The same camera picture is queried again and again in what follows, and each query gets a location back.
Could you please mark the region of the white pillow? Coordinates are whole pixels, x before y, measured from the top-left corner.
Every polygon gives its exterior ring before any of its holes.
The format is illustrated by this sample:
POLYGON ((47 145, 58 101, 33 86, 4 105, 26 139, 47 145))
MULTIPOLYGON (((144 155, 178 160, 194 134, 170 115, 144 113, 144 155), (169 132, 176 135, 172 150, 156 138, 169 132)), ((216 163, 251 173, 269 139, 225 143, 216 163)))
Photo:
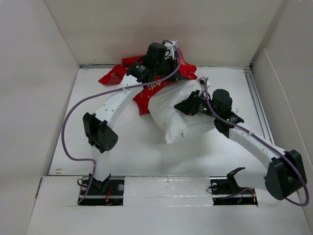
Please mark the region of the white pillow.
POLYGON ((190 140, 215 129, 212 117, 200 113, 188 116, 174 108, 186 100, 191 92, 200 89, 195 80, 182 81, 162 88, 150 98, 148 110, 164 133, 167 144, 190 140))

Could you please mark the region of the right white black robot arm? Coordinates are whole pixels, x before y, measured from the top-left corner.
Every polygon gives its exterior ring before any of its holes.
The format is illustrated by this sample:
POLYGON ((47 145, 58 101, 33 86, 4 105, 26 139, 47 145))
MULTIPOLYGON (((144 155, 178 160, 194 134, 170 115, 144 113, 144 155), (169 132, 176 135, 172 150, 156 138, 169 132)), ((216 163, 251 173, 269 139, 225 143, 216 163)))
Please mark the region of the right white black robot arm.
POLYGON ((287 199, 303 188, 307 193, 307 177, 302 156, 296 150, 286 151, 253 132, 245 121, 232 111, 228 91, 217 89, 212 95, 195 90, 174 108, 186 116, 202 114, 213 121, 213 128, 236 142, 263 164, 267 173, 260 177, 260 188, 277 200, 287 199))

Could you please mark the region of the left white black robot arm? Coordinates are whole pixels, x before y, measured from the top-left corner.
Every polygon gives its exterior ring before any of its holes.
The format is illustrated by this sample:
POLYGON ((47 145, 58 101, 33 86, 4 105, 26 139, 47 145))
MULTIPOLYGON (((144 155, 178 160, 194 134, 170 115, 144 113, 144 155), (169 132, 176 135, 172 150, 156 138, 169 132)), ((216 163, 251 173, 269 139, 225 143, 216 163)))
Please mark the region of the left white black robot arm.
POLYGON ((109 158, 103 154, 117 144, 113 128, 128 104, 145 88, 168 80, 180 81, 182 56, 174 41, 151 43, 145 55, 136 59, 125 71, 118 89, 93 114, 83 116, 83 125, 91 145, 95 169, 89 175, 89 185, 98 194, 108 191, 110 185, 109 158))

